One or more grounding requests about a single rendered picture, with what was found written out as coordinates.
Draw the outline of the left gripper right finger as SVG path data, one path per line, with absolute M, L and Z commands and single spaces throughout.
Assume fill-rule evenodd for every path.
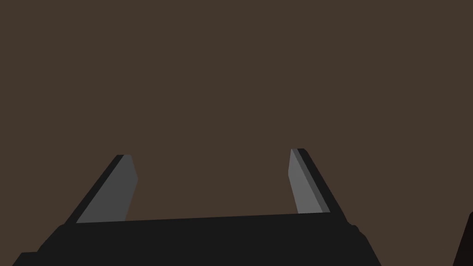
M 291 149 L 288 178 L 297 213 L 323 217 L 336 223 L 348 221 L 307 150 Z

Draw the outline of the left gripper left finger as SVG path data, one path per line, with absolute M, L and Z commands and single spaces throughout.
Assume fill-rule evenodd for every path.
M 124 221 L 138 182 L 131 155 L 116 155 L 65 224 Z

